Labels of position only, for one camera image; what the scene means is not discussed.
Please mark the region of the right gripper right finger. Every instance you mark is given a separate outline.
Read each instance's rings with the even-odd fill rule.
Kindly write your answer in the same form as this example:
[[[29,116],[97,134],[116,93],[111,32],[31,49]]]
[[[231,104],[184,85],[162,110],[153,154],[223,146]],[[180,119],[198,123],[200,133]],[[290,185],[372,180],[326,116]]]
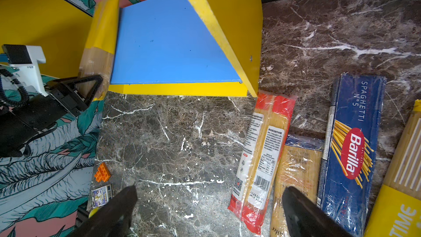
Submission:
[[[295,187],[287,187],[282,206],[291,237],[351,237]]]

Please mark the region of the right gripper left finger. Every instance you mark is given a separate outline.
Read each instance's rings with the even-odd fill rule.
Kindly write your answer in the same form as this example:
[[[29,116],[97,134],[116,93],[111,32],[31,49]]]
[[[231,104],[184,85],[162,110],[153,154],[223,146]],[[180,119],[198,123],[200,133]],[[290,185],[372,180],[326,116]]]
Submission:
[[[137,201],[136,187],[125,187],[69,236],[127,237]]]

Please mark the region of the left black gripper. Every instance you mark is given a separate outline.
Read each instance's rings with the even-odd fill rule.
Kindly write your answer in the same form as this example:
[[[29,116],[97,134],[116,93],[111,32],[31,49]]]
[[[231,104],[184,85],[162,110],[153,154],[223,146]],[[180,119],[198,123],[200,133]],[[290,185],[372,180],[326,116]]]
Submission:
[[[54,80],[48,96],[39,94],[31,98],[27,105],[14,110],[13,114],[29,128],[47,129],[68,113],[79,116],[85,111],[102,82],[100,75]]]

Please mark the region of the blue yellow crest spaghetti bag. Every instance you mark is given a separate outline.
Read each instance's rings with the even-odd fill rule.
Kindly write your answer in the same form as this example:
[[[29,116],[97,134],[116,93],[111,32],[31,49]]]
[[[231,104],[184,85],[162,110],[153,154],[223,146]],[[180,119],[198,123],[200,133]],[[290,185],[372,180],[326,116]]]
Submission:
[[[288,228],[282,207],[282,195],[287,187],[295,187],[310,201],[316,202],[322,149],[321,139],[288,135],[275,176],[274,207],[270,235],[288,237]]]

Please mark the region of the red-ended labelled spaghetti bag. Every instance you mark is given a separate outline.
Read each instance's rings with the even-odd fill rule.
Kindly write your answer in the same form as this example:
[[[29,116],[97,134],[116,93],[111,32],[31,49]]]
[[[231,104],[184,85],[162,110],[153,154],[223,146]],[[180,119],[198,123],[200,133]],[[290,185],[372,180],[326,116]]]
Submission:
[[[297,96],[259,92],[247,130],[228,209],[260,235]]]

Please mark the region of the blue Barilla spaghetti box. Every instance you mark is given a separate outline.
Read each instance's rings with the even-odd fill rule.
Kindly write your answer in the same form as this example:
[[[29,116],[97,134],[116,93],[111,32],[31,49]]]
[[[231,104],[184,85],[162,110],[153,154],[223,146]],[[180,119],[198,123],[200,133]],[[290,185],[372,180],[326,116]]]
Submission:
[[[365,231],[386,81],[343,73],[333,84],[316,203],[354,237]]]

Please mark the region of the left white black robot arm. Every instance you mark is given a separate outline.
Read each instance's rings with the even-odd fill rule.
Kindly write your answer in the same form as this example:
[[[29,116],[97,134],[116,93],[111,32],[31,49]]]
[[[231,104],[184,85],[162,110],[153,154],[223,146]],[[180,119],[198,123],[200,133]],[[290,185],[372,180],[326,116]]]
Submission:
[[[49,81],[47,95],[30,96],[24,85],[7,69],[1,76],[17,87],[20,100],[6,96],[1,87],[1,157],[27,156],[28,144],[57,129],[57,121],[71,114],[74,117],[87,110],[103,82],[100,75],[69,77]]]

